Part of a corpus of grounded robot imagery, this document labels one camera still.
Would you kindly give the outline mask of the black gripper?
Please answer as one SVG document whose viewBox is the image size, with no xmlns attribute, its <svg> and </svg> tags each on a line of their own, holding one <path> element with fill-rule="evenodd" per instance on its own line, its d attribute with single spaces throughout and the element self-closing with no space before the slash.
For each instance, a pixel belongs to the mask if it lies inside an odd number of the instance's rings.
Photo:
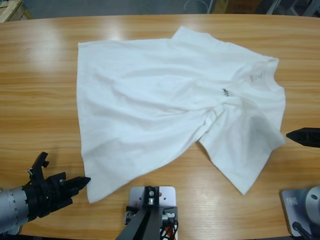
<svg viewBox="0 0 320 240">
<path fill-rule="evenodd" d="M 46 179 L 34 179 L 22 187 L 26 195 L 29 222 L 71 205 L 72 197 L 78 195 L 91 178 L 78 176 L 64 180 L 66 173 L 62 172 Z"/>
</svg>

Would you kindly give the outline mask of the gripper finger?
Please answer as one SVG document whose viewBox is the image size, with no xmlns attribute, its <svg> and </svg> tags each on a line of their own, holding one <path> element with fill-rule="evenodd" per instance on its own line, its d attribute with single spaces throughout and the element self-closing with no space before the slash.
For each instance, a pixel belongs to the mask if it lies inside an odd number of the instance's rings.
<svg viewBox="0 0 320 240">
<path fill-rule="evenodd" d="M 320 148 L 319 140 L 295 140 L 295 142 L 305 147 Z"/>
<path fill-rule="evenodd" d="M 304 127 L 304 128 L 289 132 L 286 134 L 286 136 L 295 142 L 319 142 L 320 129 Z"/>
</svg>

